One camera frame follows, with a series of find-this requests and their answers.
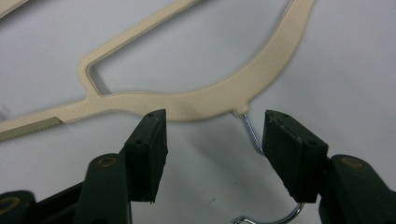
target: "hanger hook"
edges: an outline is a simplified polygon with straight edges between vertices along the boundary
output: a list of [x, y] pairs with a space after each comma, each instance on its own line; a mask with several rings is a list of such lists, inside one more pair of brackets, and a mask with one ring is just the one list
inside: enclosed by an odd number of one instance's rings
[[294, 220], [303, 210], [303, 207], [304, 207], [304, 203], [297, 204], [296, 208], [290, 214], [275, 222], [259, 222], [259, 221], [255, 221], [252, 218], [241, 216], [233, 220], [233, 224], [240, 224], [242, 222], [247, 222], [250, 224], [286, 224]]
[[[247, 131], [250, 134], [250, 137], [252, 139], [253, 145], [255, 146], [256, 151], [261, 155], [264, 156], [264, 151], [262, 150], [262, 145], [259, 142], [259, 139], [257, 138], [256, 133], [254, 132], [253, 125], [251, 124], [248, 115], [243, 114], [242, 119], [244, 120], [246, 126], [247, 126]], [[250, 223], [250, 224], [286, 224], [294, 220], [298, 215], [300, 215], [301, 211], [303, 210], [304, 203], [298, 203], [296, 208], [288, 214], [286, 217], [281, 218], [278, 221], [275, 222], [259, 222], [255, 221], [252, 218], [241, 216], [233, 220], [233, 224], [240, 224], [242, 222]]]

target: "clothes hanger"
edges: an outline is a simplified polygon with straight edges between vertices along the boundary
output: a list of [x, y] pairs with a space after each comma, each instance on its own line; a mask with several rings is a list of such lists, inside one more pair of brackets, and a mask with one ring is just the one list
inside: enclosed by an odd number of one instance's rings
[[27, 0], [7, 0], [0, 2], [0, 19], [17, 7], [20, 7]]
[[276, 30], [254, 59], [233, 75], [198, 91], [103, 95], [90, 78], [90, 66], [198, 1], [176, 0], [85, 55], [78, 64], [78, 78], [87, 92], [85, 99], [1, 122], [0, 142], [114, 110], [144, 115], [165, 108], [168, 120], [177, 121], [209, 119], [232, 111], [246, 114], [248, 102], [280, 74], [296, 50], [315, 0], [291, 0]]

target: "hanger bar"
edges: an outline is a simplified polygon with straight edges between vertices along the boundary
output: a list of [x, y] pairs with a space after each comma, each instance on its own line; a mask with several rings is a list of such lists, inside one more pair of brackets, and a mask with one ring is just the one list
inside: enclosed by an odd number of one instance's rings
[[0, 19], [17, 7], [20, 7], [27, 0], [2, 0], [0, 1]]

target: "clamp jaw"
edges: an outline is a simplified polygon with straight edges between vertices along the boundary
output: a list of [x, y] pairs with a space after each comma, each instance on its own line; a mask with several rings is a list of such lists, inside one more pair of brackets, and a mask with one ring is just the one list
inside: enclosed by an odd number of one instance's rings
[[168, 153], [166, 114], [147, 114], [119, 154], [92, 160], [85, 180], [36, 203], [29, 191], [0, 195], [0, 223], [132, 223], [130, 201], [155, 202]]

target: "silver wire hook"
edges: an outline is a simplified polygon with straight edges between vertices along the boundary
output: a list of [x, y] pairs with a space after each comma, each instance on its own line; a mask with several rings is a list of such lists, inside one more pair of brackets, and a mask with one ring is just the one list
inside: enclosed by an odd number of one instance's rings
[[303, 203], [299, 203], [297, 204], [296, 208], [290, 213], [288, 214], [286, 217], [278, 220], [278, 221], [274, 221], [274, 222], [259, 222], [259, 221], [255, 221], [252, 218], [249, 217], [238, 217], [233, 221], [233, 224], [240, 224], [242, 222], [247, 222], [250, 224], [286, 224], [291, 222], [292, 220], [294, 220], [295, 217], [297, 217], [300, 212], [303, 210], [304, 204]]
[[[250, 133], [250, 136], [251, 136], [252, 142], [255, 146], [255, 149], [257, 150], [257, 152], [260, 155], [265, 156], [264, 151], [262, 150], [262, 145], [260, 144], [259, 139], [257, 138], [257, 135], [254, 132], [253, 126], [250, 123], [248, 115], [243, 114], [242, 118], [247, 126], [248, 132]], [[298, 203], [296, 208], [294, 208], [294, 210], [290, 214], [288, 214], [286, 217], [283, 217], [280, 220], [274, 221], [274, 222], [259, 222], [259, 221], [255, 221], [252, 218], [241, 216], [241, 217], [234, 219], [233, 224], [240, 224], [242, 222], [247, 222], [250, 224], [286, 224], [286, 223], [289, 223], [292, 220], [294, 220], [298, 215], [300, 215], [301, 211], [303, 210], [303, 207], [304, 207], [304, 203]]]

